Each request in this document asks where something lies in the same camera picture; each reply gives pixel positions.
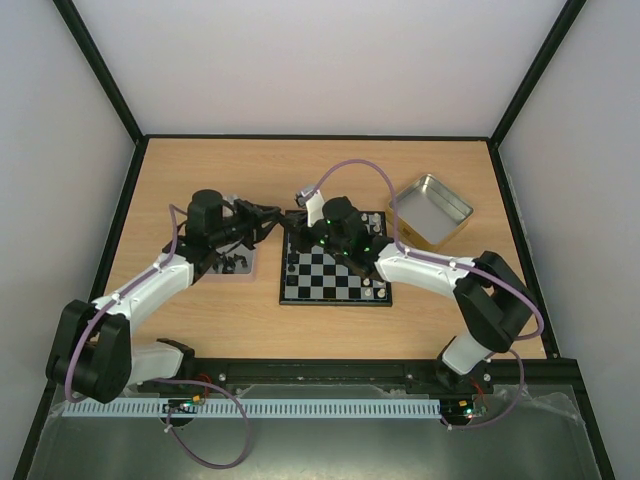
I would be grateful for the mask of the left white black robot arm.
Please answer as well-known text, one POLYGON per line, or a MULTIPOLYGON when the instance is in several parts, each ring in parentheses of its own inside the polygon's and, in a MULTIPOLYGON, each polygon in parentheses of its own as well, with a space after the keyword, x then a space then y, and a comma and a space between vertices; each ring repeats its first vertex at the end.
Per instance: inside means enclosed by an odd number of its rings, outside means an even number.
POLYGON ((187 347, 157 340, 136 347, 136 330, 176 294, 198 282, 235 244, 252 250, 279 223, 282 211, 204 189, 184 210, 169 207, 172 237, 159 256, 125 285, 91 301, 68 303, 46 366, 67 401, 109 403, 128 386, 172 379, 187 347))

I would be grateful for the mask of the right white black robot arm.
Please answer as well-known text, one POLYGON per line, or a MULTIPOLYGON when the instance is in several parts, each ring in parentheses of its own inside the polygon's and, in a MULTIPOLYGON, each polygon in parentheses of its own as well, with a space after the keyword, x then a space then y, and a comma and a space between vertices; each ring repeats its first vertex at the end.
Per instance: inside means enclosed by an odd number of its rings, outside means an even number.
POLYGON ((363 280, 401 283, 454 300, 466 330, 440 352, 435 380, 460 390, 471 372, 524 338, 523 329, 540 311, 527 287, 498 254, 450 257, 419 251, 381 235, 365 224, 346 197, 307 202, 304 210, 281 218, 294 251, 320 247, 363 280))

